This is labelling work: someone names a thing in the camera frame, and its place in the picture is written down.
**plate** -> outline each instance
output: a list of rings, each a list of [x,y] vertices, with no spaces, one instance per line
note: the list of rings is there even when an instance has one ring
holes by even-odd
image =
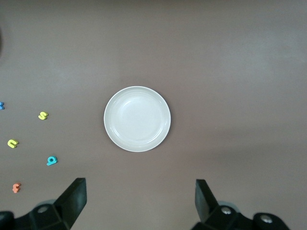
[[[106,105],[104,123],[111,140],[124,150],[143,152],[167,136],[171,114],[156,91],[131,86],[114,94]]]

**plate rim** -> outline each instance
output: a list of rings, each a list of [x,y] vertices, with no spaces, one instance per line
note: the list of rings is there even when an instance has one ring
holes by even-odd
[[[163,102],[165,103],[166,107],[167,107],[167,110],[168,110],[168,116],[167,116],[167,119],[169,120],[169,125],[167,126],[167,131],[165,132],[165,136],[161,139],[161,141],[159,141],[156,145],[154,145],[153,147],[150,147],[150,148],[147,148],[146,150],[130,150],[128,148],[124,148],[122,146],[120,146],[118,143],[116,143],[114,141],[114,139],[110,136],[109,132],[108,132],[108,129],[106,128],[106,111],[112,101],[112,99],[114,97],[116,97],[119,93],[121,93],[122,91],[125,91],[125,90],[129,90],[131,88],[143,88],[143,89],[146,89],[146,90],[149,90],[149,91],[152,91],[154,94],[158,95],[162,100]],[[170,130],[170,126],[171,126],[171,112],[170,112],[170,109],[169,109],[169,106],[166,102],[166,100],[155,90],[151,89],[151,88],[148,88],[148,87],[145,87],[145,86],[129,86],[129,87],[126,87],[124,89],[121,89],[120,91],[116,92],[108,101],[108,103],[106,104],[106,108],[105,108],[105,112],[104,112],[104,126],[105,126],[105,130],[106,130],[106,133],[107,135],[109,136],[109,138],[113,141],[113,143],[115,143],[118,147],[120,147],[121,149],[123,150],[126,150],[126,151],[130,151],[130,152],[146,152],[146,151],[149,151],[149,150],[152,150],[154,148],[156,148],[157,146],[159,146],[166,138],[166,136],[168,135],[168,132]]]

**white plate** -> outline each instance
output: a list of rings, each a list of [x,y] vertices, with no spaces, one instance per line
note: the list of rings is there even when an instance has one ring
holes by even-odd
[[[156,91],[131,86],[117,92],[106,105],[104,122],[111,140],[132,152],[148,151],[167,136],[171,114]]]

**metal bolt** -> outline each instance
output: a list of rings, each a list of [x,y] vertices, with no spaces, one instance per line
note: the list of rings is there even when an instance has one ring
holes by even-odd
[[[222,207],[222,212],[226,215],[229,215],[231,214],[231,210],[228,208],[228,207]]]
[[[268,224],[271,224],[273,222],[273,220],[271,219],[271,217],[267,216],[267,215],[261,215],[260,216],[261,220],[263,222],[266,222]]]
[[[43,213],[46,212],[48,209],[48,206],[42,206],[41,208],[39,208],[39,210],[37,211],[38,213]]]

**dark object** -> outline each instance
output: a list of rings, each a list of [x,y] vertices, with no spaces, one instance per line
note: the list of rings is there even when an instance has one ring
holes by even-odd
[[[229,206],[220,206],[205,180],[196,180],[195,205],[201,222],[192,230],[289,230],[270,213],[257,213],[253,220]]]
[[[70,230],[86,201],[85,178],[77,178],[52,205],[40,205],[17,219],[12,212],[0,212],[0,230]]]
[[[40,205],[17,219],[12,212],[0,212],[0,230],[70,230],[86,199],[85,178],[77,178],[52,205]],[[289,230],[273,214],[257,213],[251,220],[220,206],[205,180],[196,180],[195,205],[201,222],[192,230]]]

